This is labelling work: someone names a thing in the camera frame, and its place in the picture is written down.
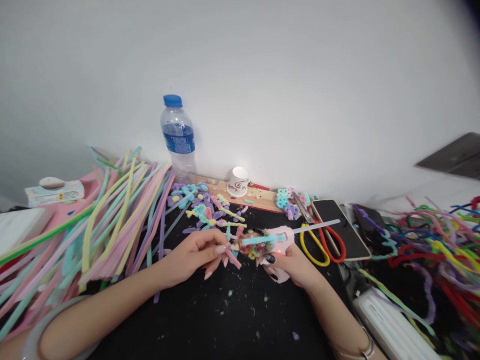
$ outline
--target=smartphone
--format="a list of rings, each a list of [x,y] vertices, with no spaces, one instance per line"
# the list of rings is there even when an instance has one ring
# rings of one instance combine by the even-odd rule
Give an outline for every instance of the smartphone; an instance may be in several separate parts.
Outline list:
[[[365,245],[362,238],[357,234],[354,227],[349,223],[340,206],[334,200],[315,200],[311,203],[311,208],[317,219],[322,222],[339,219],[340,223],[330,227],[340,236],[345,244],[345,261],[367,260],[372,257],[369,248]],[[325,235],[330,242],[331,249],[340,256],[339,246],[336,240],[325,230]]]
[[[362,209],[366,212],[368,217],[372,219],[379,227],[382,229],[386,229],[387,225],[385,224],[384,219],[380,215],[380,213],[376,210],[373,210],[369,207],[365,207],[362,205],[356,204],[359,209]],[[360,228],[360,233],[363,235],[364,239],[367,239],[367,242],[377,243],[378,240],[383,243],[385,240],[383,237],[379,237],[378,229],[366,218],[364,218],[356,209],[353,208],[355,211],[356,221],[358,223],[358,227]]]

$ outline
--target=white paper cup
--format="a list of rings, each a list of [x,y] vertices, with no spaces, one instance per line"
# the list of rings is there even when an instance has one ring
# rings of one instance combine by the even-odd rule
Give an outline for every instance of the white paper cup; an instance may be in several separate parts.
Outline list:
[[[249,185],[249,172],[247,169],[237,166],[231,170],[230,180],[226,183],[226,192],[236,198],[242,198],[247,194]]]

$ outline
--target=black table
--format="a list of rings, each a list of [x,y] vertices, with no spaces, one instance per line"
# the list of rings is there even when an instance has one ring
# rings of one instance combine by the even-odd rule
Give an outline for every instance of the black table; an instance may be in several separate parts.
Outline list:
[[[230,209],[236,212],[238,207]],[[167,229],[179,213],[176,209],[167,216]],[[244,217],[249,228],[295,229],[302,223],[259,209],[249,209]],[[182,230],[197,220],[183,216],[165,248],[178,245],[187,236]],[[309,235],[306,240],[310,253],[322,259]],[[300,246],[298,236],[295,241]],[[240,270],[221,264],[207,281],[205,272],[198,270],[163,291],[158,304],[149,299],[100,343],[90,359],[334,359],[305,292],[291,281],[273,282],[246,256],[239,254],[238,259]],[[338,265],[332,262],[318,270],[352,311]]]

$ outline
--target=forearm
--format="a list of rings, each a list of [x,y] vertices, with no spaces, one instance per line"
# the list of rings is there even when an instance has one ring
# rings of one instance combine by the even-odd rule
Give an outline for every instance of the forearm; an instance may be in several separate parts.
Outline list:
[[[306,292],[318,321],[337,351],[359,356],[369,347],[369,337],[323,276]],[[385,359],[378,348],[373,358]]]
[[[140,305],[162,289],[160,262],[60,313],[38,346],[45,360],[71,359],[101,340]]]

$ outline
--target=hand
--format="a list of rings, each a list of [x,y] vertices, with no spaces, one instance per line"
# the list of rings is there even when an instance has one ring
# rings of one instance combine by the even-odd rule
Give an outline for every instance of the hand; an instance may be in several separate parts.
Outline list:
[[[184,282],[201,266],[205,267],[207,280],[218,268],[227,243],[227,237],[219,229],[192,232],[157,263],[162,268],[161,287],[167,289]]]
[[[286,249],[285,254],[268,254],[266,260],[271,265],[264,265],[264,267],[275,267],[285,270],[295,285],[307,291],[313,290],[323,283],[325,278],[307,259],[297,244],[293,243],[290,245]]]

